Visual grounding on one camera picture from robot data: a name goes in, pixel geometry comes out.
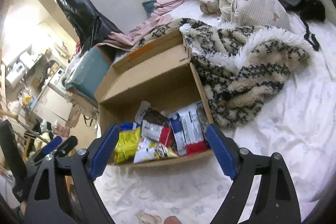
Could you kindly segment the yellow chips bag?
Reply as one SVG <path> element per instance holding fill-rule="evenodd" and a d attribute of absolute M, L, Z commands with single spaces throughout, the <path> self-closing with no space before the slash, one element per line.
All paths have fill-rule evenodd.
<path fill-rule="evenodd" d="M 141 139 L 141 128 L 122 131 L 114 149 L 114 163 L 121 164 L 135 156 L 139 140 Z"/>

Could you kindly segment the dark blue snack bag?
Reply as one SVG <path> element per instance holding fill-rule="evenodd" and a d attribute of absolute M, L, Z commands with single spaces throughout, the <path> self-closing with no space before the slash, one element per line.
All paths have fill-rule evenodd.
<path fill-rule="evenodd" d="M 140 125 L 136 122 L 122 123 L 120 124 L 120 129 L 121 131 L 130 131 L 137 129 L 139 126 Z"/>

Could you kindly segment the blue white snack bag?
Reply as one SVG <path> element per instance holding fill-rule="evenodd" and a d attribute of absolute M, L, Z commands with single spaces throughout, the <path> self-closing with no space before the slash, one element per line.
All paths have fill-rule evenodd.
<path fill-rule="evenodd" d="M 177 112 L 171 114 L 169 116 L 169 122 L 173 130 L 175 143 L 177 147 L 177 153 L 179 156 L 186 156 L 187 144 L 186 144 L 185 134 L 183 132 L 183 126 L 182 126 L 182 122 L 181 122 L 179 114 Z"/>

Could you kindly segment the white red snack packet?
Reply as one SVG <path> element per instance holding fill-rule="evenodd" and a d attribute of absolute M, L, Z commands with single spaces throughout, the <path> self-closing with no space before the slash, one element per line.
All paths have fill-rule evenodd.
<path fill-rule="evenodd" d="M 201 129 L 195 103 L 178 110 L 186 140 L 187 156 L 202 153 L 207 150 L 207 145 Z"/>

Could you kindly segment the white bed sheet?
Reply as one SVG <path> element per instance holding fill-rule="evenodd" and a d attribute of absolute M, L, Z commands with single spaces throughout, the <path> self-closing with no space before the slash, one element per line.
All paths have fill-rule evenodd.
<path fill-rule="evenodd" d="M 183 14 L 149 34 L 139 61 L 98 86 L 100 127 L 116 152 L 120 125 L 165 114 L 185 147 L 165 157 L 140 138 L 135 155 L 103 165 L 95 187 L 113 223 L 301 223 L 335 193 L 335 26 L 239 24 Z"/>

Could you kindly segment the brown white snack bar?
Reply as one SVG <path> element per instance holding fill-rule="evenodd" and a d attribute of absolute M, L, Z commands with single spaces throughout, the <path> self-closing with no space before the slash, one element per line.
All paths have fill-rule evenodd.
<path fill-rule="evenodd" d="M 149 108 L 143 116 L 141 136 L 170 147 L 173 145 L 173 130 L 166 116 Z"/>

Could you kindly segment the white washing machine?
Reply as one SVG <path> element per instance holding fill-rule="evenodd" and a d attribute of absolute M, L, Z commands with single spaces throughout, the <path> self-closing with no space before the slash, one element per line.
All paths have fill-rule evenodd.
<path fill-rule="evenodd" d="M 66 75 L 64 69 L 59 67 L 55 74 L 51 77 L 48 86 L 57 94 L 64 97 L 67 92 L 65 89 L 65 82 Z"/>

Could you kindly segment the brown cardboard box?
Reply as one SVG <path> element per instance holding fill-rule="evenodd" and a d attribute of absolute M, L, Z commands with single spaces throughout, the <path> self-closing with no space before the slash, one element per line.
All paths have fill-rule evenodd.
<path fill-rule="evenodd" d="M 113 65 L 96 90 L 100 127 L 136 122 L 141 128 L 143 116 L 150 107 L 169 119 L 178 110 L 193 103 L 201 124 L 207 150 L 191 156 L 179 156 L 138 164 L 133 158 L 122 162 L 123 166 L 163 166 L 186 162 L 210 155 L 207 142 L 207 126 L 213 122 L 201 80 L 191 64 L 179 31 L 174 31 L 150 43 L 130 59 L 124 67 Z M 170 146 L 176 153 L 174 143 Z"/>

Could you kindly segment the beige black fuzzy blanket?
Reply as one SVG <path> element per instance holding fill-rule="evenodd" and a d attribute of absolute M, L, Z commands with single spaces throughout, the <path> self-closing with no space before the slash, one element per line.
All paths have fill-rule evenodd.
<path fill-rule="evenodd" d="M 205 91 L 213 120 L 236 128 L 254 120 L 264 104 L 279 94 L 290 75 L 309 63 L 314 49 L 299 35 L 275 26 L 218 28 L 179 18 L 141 38 L 136 51 L 179 31 Z"/>

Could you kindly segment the teal cushioned chair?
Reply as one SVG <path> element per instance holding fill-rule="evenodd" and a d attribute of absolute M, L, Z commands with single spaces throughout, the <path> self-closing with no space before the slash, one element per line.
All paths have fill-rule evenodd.
<path fill-rule="evenodd" d="M 95 92 L 107 74 L 111 60 L 103 47 L 93 47 L 74 58 L 66 70 L 65 89 L 96 102 Z"/>

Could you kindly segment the black plastic bag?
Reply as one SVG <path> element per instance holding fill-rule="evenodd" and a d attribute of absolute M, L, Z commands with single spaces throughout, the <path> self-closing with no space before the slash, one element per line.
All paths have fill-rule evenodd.
<path fill-rule="evenodd" d="M 98 11 L 90 0 L 54 1 L 74 28 L 82 53 L 95 46 L 111 47 L 112 51 L 116 51 L 117 47 L 112 44 L 108 36 L 111 32 L 120 33 L 121 30 Z"/>

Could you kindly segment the teal pillow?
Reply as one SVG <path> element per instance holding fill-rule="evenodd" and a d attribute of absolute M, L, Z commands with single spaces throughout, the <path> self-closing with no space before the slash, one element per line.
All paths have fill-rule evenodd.
<path fill-rule="evenodd" d="M 148 0 L 148 1 L 142 2 L 142 6 L 143 6 L 148 18 L 151 16 L 151 14 L 153 13 L 153 11 L 155 9 L 154 4 L 155 4 L 156 1 L 157 0 Z"/>

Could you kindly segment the pink crumpled duvet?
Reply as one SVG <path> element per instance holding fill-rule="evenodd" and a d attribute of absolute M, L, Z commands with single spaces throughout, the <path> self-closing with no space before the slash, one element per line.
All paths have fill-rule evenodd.
<path fill-rule="evenodd" d="M 171 22 L 172 17 L 169 12 L 187 1 L 188 0 L 156 0 L 153 4 L 154 10 L 147 20 L 140 23 L 126 35 L 112 31 L 103 42 L 112 45 L 112 47 L 130 51 L 137 42 L 150 34 L 153 30 Z"/>

